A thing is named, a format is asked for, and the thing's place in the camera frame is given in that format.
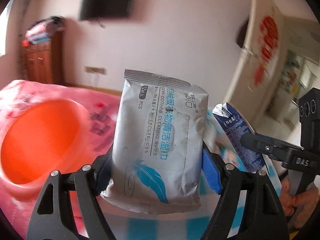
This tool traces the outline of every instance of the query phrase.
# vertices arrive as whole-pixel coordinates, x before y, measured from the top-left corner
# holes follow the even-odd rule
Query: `plastic bowl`
[[[9,192],[26,199],[40,191],[52,170],[69,173],[91,164],[87,110],[67,99],[32,106],[4,136],[0,175]]]

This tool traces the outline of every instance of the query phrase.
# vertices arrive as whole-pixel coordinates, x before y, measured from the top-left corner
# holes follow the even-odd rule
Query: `cable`
[[[105,29],[105,28],[106,28],[106,26],[105,26],[104,24],[102,24],[98,19],[96,19],[96,21],[97,21],[97,23],[99,24],[99,26],[100,26],[102,29]]]
[[[88,82],[88,85],[91,87],[91,74],[90,73],[87,73],[87,82]]]
[[[93,83],[94,87],[98,87],[99,79],[100,79],[100,74],[96,72],[96,76],[94,77],[94,83]]]

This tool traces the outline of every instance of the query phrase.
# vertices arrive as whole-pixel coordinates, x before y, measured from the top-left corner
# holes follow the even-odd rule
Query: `folded clothes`
[[[28,41],[30,41],[33,44],[36,44],[37,41],[48,38],[48,37],[49,37],[49,33],[40,32],[40,33],[34,34],[31,37],[29,37]]]
[[[49,37],[43,38],[43,39],[39,39],[34,41],[32,44],[39,44],[41,42],[45,42],[45,41],[50,41],[51,39]]]
[[[46,20],[41,20],[26,32],[26,39],[30,42],[35,42],[45,37],[51,37],[57,31],[62,31],[64,29],[64,24],[65,19],[58,16],[52,16]]]
[[[43,21],[45,21],[45,20],[46,20],[46,19],[41,19],[41,20],[39,20],[39,21],[34,22],[28,30],[31,30],[34,26],[38,25],[39,23],[41,23],[41,22],[43,22]]]

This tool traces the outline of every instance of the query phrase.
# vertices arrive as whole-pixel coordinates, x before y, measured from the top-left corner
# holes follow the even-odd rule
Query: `wooden cabinet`
[[[64,85],[62,32],[57,32],[50,41],[32,45],[23,51],[24,66],[30,81]]]

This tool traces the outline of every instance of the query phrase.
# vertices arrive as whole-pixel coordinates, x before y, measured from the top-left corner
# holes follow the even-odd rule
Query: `wall socket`
[[[107,70],[104,67],[90,67],[84,66],[84,71],[87,73],[99,73],[101,75],[106,75]]]

